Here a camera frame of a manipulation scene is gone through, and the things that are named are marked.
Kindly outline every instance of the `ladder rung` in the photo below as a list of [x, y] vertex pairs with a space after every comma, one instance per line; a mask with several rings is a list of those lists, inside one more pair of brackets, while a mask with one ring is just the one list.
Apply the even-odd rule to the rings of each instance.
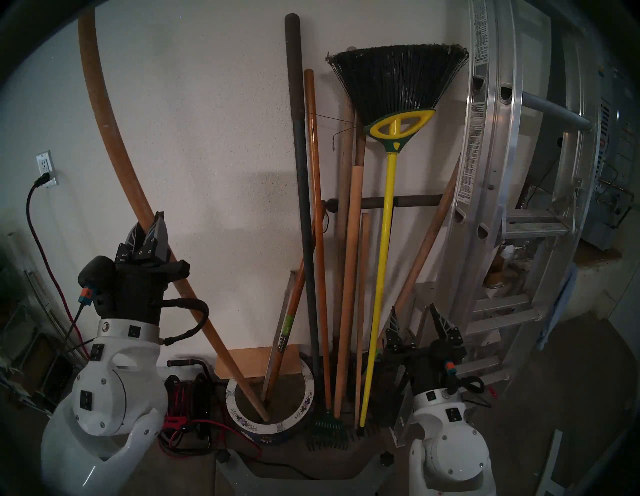
[[591, 122], [581, 115], [571, 112], [569, 109], [561, 107], [549, 100], [532, 95], [531, 93], [522, 92], [522, 106], [558, 117], [573, 129], [590, 131], [593, 127]]
[[513, 296], [505, 296], [503, 298], [484, 298], [476, 302], [474, 313], [493, 312], [494, 310], [502, 310], [504, 308], [519, 307], [529, 303], [529, 297], [526, 294], [514, 294]]
[[470, 372], [488, 369], [489, 367], [495, 367], [496, 365], [500, 365], [500, 358], [498, 358], [497, 356], [490, 356], [489, 358], [483, 358], [481, 360], [474, 360], [473, 362], [456, 365], [456, 374], [468, 374]]
[[[509, 367], [502, 369], [501, 371], [493, 372], [492, 374], [485, 374], [480, 376], [480, 379], [485, 386], [489, 384], [495, 384], [496, 382], [506, 381], [511, 377], [511, 369]], [[461, 387], [460, 391], [466, 391], [466, 388]]]
[[524, 310], [523, 312], [513, 312], [509, 315], [498, 315], [489, 319], [471, 322], [467, 327], [465, 336], [474, 336], [494, 329], [502, 329], [503, 327], [524, 324], [525, 322], [535, 321], [539, 318], [540, 313], [537, 310]]
[[567, 227], [560, 222], [509, 223], [507, 224], [505, 239], [563, 236], [567, 232], [569, 232]]
[[548, 210], [509, 209], [507, 222], [553, 222], [556, 216]]

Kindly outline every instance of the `metal bar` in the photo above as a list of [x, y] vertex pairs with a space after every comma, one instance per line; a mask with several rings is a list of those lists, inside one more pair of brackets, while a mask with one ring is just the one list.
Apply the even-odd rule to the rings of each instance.
[[555, 215], [548, 210], [509, 209], [507, 222], [544, 222], [557, 221]]
[[562, 496], [566, 491], [560, 484], [557, 484], [551, 480], [551, 476], [554, 473], [556, 467], [556, 459], [558, 458], [558, 452], [560, 451], [560, 443], [562, 442], [562, 431], [556, 429], [554, 431], [554, 437], [551, 441], [551, 448], [549, 449], [549, 455], [547, 456], [547, 462], [545, 463], [545, 470], [542, 472], [542, 478], [536, 491], [536, 496], [545, 496], [547, 493], [551, 493], [553, 496]]
[[[511, 369], [503, 369], [501, 371], [494, 372], [493, 374], [485, 374], [480, 376], [480, 379], [485, 386], [489, 384], [495, 384], [500, 381], [508, 381], [511, 378]], [[466, 388], [461, 387], [460, 392], [466, 391]]]
[[499, 315], [497, 317], [491, 317], [490, 319], [482, 319], [471, 322], [467, 327], [465, 336], [474, 336], [483, 332], [493, 331], [494, 329], [524, 324], [525, 322], [535, 321], [539, 318], [540, 313], [537, 310], [524, 310], [523, 312], [513, 312], [509, 315]]
[[488, 369], [489, 367], [495, 367], [496, 365], [500, 365], [500, 358], [497, 356], [490, 356], [489, 358], [483, 358], [482, 360], [474, 360], [473, 362], [456, 365], [456, 374], [469, 374], [470, 372]]
[[[437, 207], [442, 195], [403, 195], [394, 196], [394, 207]], [[381, 209], [385, 201], [384, 196], [369, 196], [363, 198], [360, 210]], [[338, 198], [326, 201], [326, 211], [335, 214], [338, 211]]]
[[354, 494], [374, 494], [395, 470], [393, 455], [374, 454], [362, 471], [352, 479], [270, 479], [258, 477], [247, 468], [244, 461], [232, 449], [226, 450], [228, 457], [222, 458], [218, 452], [216, 470], [220, 472], [234, 489], [236, 496], [256, 494], [256, 488], [264, 495], [279, 496], [351, 496]]
[[504, 298], [484, 298], [477, 301], [474, 313], [479, 314], [481, 312], [493, 312], [505, 308], [514, 308], [520, 305], [528, 305], [530, 302], [526, 294], [514, 294], [513, 296], [505, 296]]
[[522, 92], [522, 105], [558, 117], [579, 131], [590, 131], [593, 127], [593, 124], [581, 115], [571, 112], [569, 109], [561, 107], [549, 100], [532, 95], [531, 93]]
[[563, 236], [569, 232], [568, 227], [560, 222], [511, 223], [506, 227], [505, 239]]

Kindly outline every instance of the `wooden board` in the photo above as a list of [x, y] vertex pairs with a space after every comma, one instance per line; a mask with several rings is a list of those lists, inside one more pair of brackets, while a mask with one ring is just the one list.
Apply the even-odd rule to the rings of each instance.
[[[229, 353], [246, 378], [264, 377], [269, 362], [271, 346], [264, 348], [230, 349]], [[300, 367], [300, 350], [297, 344], [289, 344], [284, 351], [280, 374], [298, 374]], [[222, 362], [216, 360], [216, 375], [220, 379], [230, 379], [231, 373]]]

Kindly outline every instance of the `broom bristles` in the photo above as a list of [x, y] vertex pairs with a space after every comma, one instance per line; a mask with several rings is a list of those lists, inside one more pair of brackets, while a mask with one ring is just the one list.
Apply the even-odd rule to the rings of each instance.
[[364, 126], [400, 112], [435, 108], [468, 60], [460, 45], [398, 45], [326, 58]]

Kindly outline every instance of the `broom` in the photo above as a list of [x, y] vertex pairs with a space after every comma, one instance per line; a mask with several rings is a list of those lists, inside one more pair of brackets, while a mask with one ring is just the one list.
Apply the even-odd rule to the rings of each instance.
[[[376, 358], [397, 155], [407, 141], [433, 117], [438, 100], [467, 59], [468, 52], [460, 45], [377, 47], [342, 52], [326, 59], [360, 115], [365, 132], [380, 141], [387, 151], [380, 257], [360, 427], [364, 427], [367, 418]], [[403, 122], [408, 124], [404, 130]]]

